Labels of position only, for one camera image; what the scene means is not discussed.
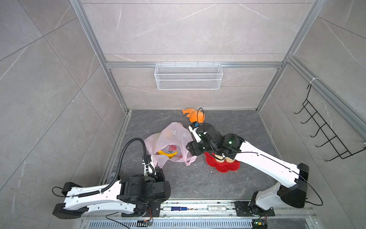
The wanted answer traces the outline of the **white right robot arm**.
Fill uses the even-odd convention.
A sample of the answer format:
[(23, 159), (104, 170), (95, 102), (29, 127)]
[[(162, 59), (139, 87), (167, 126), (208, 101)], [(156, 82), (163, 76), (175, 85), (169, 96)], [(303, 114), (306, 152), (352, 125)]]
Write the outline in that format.
[(248, 164), (274, 178), (277, 183), (264, 191), (256, 191), (248, 204), (250, 213), (264, 216), (273, 207), (283, 204), (301, 209), (307, 198), (309, 167), (278, 159), (235, 134), (221, 135), (209, 123), (190, 124), (194, 140), (186, 145), (194, 156), (209, 153), (214, 159), (227, 158)]

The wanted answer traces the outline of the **pink plastic bag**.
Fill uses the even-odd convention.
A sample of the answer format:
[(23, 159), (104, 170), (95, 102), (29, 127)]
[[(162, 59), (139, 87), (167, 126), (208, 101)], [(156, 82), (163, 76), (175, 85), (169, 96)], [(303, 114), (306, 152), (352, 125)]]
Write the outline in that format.
[[(186, 149), (186, 145), (193, 141), (191, 133), (181, 123), (172, 122), (159, 133), (155, 133), (144, 140), (148, 153), (152, 156), (154, 166), (162, 168), (167, 161), (185, 163), (187, 166), (196, 161), (196, 156)], [(169, 145), (177, 146), (178, 153), (169, 158), (159, 155), (158, 151), (167, 152)]]

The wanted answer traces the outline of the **yellow fake banana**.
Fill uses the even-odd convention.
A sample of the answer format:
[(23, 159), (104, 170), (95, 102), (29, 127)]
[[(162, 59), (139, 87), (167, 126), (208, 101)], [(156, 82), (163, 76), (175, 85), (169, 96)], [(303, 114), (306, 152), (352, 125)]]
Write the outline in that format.
[(158, 154), (159, 154), (159, 155), (165, 155), (165, 156), (167, 156), (167, 157), (169, 157), (169, 158), (174, 157), (177, 153), (178, 153), (178, 151), (175, 151), (175, 152), (168, 152), (168, 153), (163, 152), (162, 150), (158, 151)]

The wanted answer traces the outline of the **beige fake bun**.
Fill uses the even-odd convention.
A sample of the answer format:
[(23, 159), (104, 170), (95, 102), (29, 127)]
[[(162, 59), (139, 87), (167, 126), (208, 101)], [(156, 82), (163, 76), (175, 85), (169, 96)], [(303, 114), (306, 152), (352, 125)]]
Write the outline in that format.
[(231, 158), (229, 158), (229, 157), (225, 157), (225, 161), (226, 161), (227, 163), (234, 163), (234, 162), (235, 162), (235, 159), (231, 159)]
[(215, 158), (215, 161), (217, 163), (224, 163), (225, 162), (225, 158), (223, 156), (214, 154), (214, 158)]

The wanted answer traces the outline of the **red flower-shaped plate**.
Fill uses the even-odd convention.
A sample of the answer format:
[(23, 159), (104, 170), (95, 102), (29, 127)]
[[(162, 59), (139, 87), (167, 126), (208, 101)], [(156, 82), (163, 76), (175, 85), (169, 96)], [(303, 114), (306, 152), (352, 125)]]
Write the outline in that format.
[(224, 160), (224, 162), (217, 162), (215, 158), (210, 155), (208, 152), (205, 152), (205, 160), (207, 164), (213, 168), (215, 168), (217, 171), (221, 173), (226, 173), (229, 171), (237, 171), (240, 168), (240, 162), (235, 160), (232, 163), (229, 163)]

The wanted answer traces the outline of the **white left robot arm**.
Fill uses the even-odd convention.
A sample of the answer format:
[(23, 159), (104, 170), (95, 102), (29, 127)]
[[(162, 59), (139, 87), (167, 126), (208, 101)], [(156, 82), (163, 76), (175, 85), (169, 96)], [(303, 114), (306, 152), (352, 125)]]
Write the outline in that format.
[(78, 219), (96, 212), (117, 212), (122, 217), (157, 217), (161, 204), (171, 195), (171, 186), (162, 169), (155, 174), (133, 175), (113, 184), (81, 187), (67, 182), (62, 188), (64, 202), (52, 212), (59, 219)]

